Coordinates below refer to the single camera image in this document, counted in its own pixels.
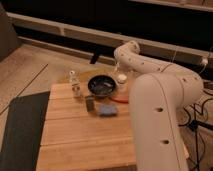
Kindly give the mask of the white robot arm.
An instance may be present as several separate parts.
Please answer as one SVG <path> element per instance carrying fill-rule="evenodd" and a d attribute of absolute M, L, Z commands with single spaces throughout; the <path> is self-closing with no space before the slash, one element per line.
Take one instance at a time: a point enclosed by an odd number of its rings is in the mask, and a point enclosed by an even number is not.
<path fill-rule="evenodd" d="M 140 54 L 129 41 L 114 51 L 116 61 L 140 75 L 129 93 L 129 112 L 138 171 L 189 171 L 176 112 L 202 96 L 196 72 Z"/>

